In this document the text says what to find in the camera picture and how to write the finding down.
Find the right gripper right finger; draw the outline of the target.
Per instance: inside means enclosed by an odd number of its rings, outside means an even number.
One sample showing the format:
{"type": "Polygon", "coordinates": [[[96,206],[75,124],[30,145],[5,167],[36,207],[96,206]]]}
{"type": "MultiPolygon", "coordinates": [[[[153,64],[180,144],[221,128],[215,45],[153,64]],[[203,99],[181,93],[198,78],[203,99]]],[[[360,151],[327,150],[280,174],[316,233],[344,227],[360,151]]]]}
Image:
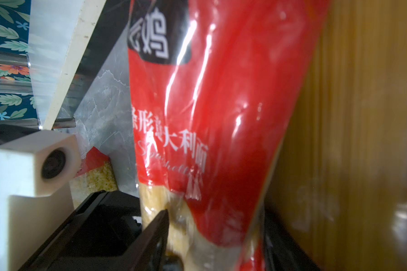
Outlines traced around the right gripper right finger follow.
{"type": "Polygon", "coordinates": [[[264,259],[267,271],[319,271],[291,237],[276,213],[265,210],[264,259]]]}

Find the red spaghetti bag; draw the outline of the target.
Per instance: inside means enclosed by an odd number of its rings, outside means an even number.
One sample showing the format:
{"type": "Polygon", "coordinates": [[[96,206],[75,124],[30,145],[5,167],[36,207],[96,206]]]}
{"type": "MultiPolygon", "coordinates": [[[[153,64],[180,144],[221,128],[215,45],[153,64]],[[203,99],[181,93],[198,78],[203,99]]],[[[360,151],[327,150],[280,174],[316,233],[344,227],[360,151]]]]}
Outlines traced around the red spaghetti bag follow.
{"type": "Polygon", "coordinates": [[[333,1],[267,204],[323,271],[407,271],[407,1],[333,1]]]}
{"type": "Polygon", "coordinates": [[[330,1],[132,1],[142,224],[186,271],[263,271],[263,202],[330,1]]]}

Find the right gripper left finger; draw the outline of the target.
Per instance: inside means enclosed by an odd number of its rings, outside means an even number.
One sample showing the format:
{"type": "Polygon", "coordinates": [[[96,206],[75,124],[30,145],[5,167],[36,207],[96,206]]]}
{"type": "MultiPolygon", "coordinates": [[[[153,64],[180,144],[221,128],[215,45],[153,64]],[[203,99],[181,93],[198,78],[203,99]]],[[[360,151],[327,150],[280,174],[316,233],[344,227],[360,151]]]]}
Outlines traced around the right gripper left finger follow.
{"type": "Polygon", "coordinates": [[[143,227],[137,197],[92,193],[21,267],[23,271],[161,271],[169,216],[143,227]]]}

